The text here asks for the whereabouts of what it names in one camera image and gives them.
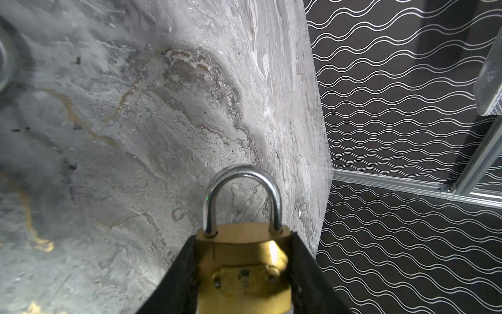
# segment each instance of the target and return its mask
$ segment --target aluminum frame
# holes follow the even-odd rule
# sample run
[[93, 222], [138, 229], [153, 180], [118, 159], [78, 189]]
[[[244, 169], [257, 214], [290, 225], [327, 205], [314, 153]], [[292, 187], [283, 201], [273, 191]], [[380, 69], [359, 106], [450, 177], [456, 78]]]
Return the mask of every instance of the aluminum frame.
[[469, 196], [501, 153], [502, 116], [498, 116], [457, 181], [453, 184], [453, 193], [455, 195]]
[[333, 169], [333, 180], [502, 210], [502, 193], [497, 191], [476, 188], [468, 195], [457, 195], [451, 185], [341, 169]]

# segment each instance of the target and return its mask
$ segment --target screw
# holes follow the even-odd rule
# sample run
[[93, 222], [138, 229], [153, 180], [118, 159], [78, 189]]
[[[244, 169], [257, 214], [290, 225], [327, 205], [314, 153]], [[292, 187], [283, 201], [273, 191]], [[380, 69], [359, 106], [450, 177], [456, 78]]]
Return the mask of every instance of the screw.
[[219, 276], [216, 276], [214, 279], [213, 279], [213, 284], [214, 284], [214, 287], [216, 289], [220, 289], [221, 288], [221, 278]]

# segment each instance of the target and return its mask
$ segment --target metal rod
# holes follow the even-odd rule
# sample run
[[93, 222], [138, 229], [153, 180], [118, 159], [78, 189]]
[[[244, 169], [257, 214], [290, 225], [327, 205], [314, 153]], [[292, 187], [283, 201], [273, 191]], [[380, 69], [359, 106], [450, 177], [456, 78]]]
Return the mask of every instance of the metal rod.
[[502, 153], [502, 116], [498, 116], [453, 184], [454, 194], [468, 196]]
[[221, 188], [230, 180], [248, 177], [253, 178], [263, 185], [269, 194], [272, 203], [270, 211], [269, 231], [273, 234], [282, 232], [282, 202], [281, 193], [275, 180], [262, 169], [253, 165], [234, 165], [220, 171], [209, 183], [206, 199], [202, 206], [204, 221], [204, 236], [210, 238], [217, 234], [216, 230], [216, 199]]
[[341, 169], [333, 170], [333, 180], [502, 210], [502, 194], [482, 189], [474, 189], [468, 196], [454, 195], [449, 192], [451, 185]]

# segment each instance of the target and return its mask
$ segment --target dark spot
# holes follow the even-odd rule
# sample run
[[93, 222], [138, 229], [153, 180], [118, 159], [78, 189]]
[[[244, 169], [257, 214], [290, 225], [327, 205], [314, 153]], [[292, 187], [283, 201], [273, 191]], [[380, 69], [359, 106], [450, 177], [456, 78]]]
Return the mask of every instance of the dark spot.
[[247, 269], [243, 269], [239, 273], [239, 279], [241, 279], [242, 277], [248, 277], [248, 276], [249, 276], [249, 270], [247, 270]]
[[181, 220], [183, 217], [185, 217], [185, 214], [181, 211], [180, 208], [176, 208], [171, 212], [171, 217], [173, 218], [174, 221], [177, 222]]
[[221, 278], [219, 276], [216, 276], [214, 279], [213, 279], [213, 284], [214, 284], [214, 287], [216, 289], [220, 289], [221, 288]]

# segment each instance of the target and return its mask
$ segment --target white mesh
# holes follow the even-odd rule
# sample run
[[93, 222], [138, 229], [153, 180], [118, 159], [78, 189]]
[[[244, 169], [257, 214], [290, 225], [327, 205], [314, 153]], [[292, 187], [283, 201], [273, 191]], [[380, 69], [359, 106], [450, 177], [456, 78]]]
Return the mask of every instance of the white mesh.
[[502, 115], [502, 28], [474, 83], [474, 98], [480, 116]]

